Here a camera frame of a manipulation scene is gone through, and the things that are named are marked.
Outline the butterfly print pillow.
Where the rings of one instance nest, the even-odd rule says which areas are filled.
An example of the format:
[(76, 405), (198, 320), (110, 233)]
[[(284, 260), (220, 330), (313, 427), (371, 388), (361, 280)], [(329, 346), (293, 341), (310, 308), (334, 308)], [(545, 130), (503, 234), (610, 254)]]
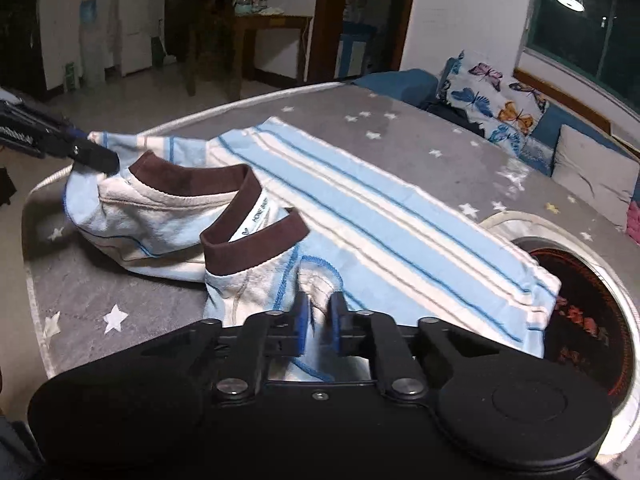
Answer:
[(463, 51), (448, 58), (438, 97), (468, 114), (484, 130), (484, 138), (518, 156), (546, 112), (549, 101), (538, 90), (503, 75), (477, 55)]

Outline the grey star tablecloth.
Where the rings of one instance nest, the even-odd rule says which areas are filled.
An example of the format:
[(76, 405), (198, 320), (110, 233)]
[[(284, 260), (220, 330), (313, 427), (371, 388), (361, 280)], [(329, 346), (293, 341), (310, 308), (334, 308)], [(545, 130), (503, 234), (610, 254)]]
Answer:
[(55, 376), (198, 318), (227, 326), (311, 300), (283, 379), (365, 378), (326, 332), (332, 292), (400, 324), (434, 315), (596, 378), (639, 435), (639, 247), (622, 226), (474, 133), (331, 84), (206, 110), (140, 134), (94, 132), (82, 165), (23, 214), (29, 302)]

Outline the brown door frame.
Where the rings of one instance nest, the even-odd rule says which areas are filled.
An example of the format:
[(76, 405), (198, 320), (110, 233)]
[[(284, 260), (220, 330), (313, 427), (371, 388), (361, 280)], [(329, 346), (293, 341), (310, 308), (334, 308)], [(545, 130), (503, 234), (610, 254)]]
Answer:
[(413, 0), (316, 0), (306, 81), (398, 70)]

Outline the blue sofa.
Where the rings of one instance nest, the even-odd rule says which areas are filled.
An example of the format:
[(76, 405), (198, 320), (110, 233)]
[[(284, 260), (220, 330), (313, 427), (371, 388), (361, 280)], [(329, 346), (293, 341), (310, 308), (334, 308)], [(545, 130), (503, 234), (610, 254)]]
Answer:
[(448, 68), (442, 78), (425, 70), (403, 70), (363, 76), (354, 84), (468, 129), (546, 176), (552, 174), (564, 126), (623, 153), (619, 145), (537, 89), (503, 78), (484, 63)]

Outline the pink cloth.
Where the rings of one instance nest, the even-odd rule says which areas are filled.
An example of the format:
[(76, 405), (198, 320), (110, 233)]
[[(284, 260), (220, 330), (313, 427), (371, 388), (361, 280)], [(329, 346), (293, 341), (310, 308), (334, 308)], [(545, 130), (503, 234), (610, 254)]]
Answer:
[(634, 200), (627, 211), (626, 234), (640, 244), (640, 207)]

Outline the beige cushion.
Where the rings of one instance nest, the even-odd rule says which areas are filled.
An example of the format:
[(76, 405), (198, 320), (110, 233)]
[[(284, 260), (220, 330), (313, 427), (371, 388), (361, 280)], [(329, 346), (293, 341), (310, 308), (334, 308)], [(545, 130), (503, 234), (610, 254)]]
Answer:
[(639, 164), (590, 136), (562, 125), (552, 180), (623, 231), (639, 177)]

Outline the blue striped shirt brown collar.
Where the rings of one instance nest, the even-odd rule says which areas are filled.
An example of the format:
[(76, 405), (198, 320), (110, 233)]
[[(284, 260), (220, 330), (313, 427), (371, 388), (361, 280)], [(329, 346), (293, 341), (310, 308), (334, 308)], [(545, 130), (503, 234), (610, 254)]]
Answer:
[(76, 166), (64, 206), (123, 268), (202, 284), (203, 313), (227, 326), (310, 303), (306, 348), (288, 380), (367, 372), (330, 350), (334, 292), (352, 311), (412, 325), (434, 316), (544, 354), (559, 280), (440, 200), (278, 118), (212, 140), (97, 133), (119, 172)]

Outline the dark window green frame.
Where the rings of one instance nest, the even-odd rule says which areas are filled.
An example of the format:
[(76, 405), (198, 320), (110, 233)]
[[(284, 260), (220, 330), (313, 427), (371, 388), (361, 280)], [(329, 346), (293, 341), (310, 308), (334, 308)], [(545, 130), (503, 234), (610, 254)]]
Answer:
[(526, 47), (639, 110), (639, 0), (533, 0)]

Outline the wooden table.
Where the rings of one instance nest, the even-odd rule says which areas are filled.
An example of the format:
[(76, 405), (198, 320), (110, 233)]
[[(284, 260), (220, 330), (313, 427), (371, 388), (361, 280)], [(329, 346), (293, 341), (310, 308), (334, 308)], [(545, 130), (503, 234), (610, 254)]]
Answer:
[[(292, 14), (206, 14), (189, 29), (183, 82), (186, 93), (196, 93), (198, 71), (219, 79), (231, 101), (241, 97), (244, 81), (258, 81), (280, 89), (305, 83), (311, 18)], [(292, 32), (296, 36), (292, 52), (294, 74), (283, 75), (261, 68), (258, 56), (264, 54), (258, 37), (266, 32)]]

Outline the dark navy cloth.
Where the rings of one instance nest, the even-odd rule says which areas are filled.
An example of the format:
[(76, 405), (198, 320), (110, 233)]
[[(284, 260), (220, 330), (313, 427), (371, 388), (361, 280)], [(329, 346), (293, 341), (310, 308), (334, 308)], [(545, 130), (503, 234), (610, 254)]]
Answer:
[(475, 133), (477, 136), (484, 138), (485, 133), (477, 122), (470, 122), (468, 114), (461, 108), (453, 107), (446, 102), (427, 102), (423, 109), (439, 118), (445, 119), (447, 122), (461, 127), (465, 130)]

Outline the round table heater opening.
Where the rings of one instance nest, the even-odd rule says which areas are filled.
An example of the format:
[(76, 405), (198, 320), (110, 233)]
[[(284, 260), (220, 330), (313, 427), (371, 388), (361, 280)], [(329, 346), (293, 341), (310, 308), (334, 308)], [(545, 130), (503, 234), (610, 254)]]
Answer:
[(569, 365), (605, 388), (614, 420), (639, 421), (639, 312), (614, 268), (589, 244), (551, 221), (521, 211), (480, 222), (525, 250), (561, 281), (544, 330), (544, 357)]

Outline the white refrigerator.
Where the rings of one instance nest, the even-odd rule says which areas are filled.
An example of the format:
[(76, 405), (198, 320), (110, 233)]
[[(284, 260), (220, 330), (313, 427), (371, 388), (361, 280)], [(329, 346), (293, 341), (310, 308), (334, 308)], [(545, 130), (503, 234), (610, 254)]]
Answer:
[(118, 0), (118, 62), (127, 76), (152, 66), (150, 0)]

